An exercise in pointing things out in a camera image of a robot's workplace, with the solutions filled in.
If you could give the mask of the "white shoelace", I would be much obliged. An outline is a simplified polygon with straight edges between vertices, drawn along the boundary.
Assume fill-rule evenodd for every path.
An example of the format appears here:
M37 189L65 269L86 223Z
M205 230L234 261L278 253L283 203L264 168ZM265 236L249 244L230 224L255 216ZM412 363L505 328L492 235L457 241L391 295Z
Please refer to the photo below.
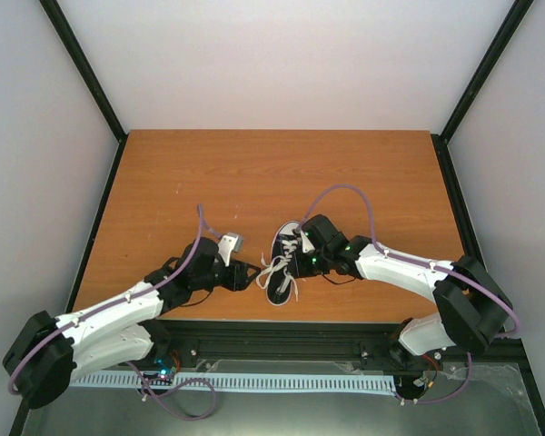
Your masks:
M292 294L298 298L298 284L292 267L296 265L296 240L281 240L272 246L272 258L267 263L261 258L263 270L255 279L259 288L266 291L267 301L274 306L286 304Z

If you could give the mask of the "black white canvas sneaker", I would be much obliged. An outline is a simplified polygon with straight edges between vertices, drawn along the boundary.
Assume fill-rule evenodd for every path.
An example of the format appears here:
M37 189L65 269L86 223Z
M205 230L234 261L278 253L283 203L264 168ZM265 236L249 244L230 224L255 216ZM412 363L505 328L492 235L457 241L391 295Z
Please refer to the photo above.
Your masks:
M302 253L302 239L297 235L298 230L299 223L289 221L272 240L272 265L265 281L265 290L268 302L274 306L286 304L293 292L298 294L296 258Z

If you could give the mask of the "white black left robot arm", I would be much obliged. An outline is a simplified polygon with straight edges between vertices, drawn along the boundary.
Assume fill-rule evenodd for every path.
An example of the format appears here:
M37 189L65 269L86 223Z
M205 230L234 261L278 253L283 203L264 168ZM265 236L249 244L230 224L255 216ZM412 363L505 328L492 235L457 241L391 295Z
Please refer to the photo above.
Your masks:
M260 267L233 258L230 236L202 237L127 291L86 309L32 315L3 359L8 390L31 410L40 409L82 377L123 362L157 366L171 354L161 315L183 307L195 292L246 290Z

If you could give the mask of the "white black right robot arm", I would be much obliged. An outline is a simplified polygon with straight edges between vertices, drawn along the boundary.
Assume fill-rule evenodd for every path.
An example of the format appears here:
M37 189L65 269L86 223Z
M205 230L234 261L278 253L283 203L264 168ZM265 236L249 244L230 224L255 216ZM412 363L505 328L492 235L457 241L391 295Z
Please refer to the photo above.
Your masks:
M474 258L434 261L391 250L373 239L347 239L324 215L294 230L300 278L335 272L346 279L385 282L433 302L437 311L411 318L390 339L395 366L406 369L428 352L458 347L482 355L498 337L512 304Z

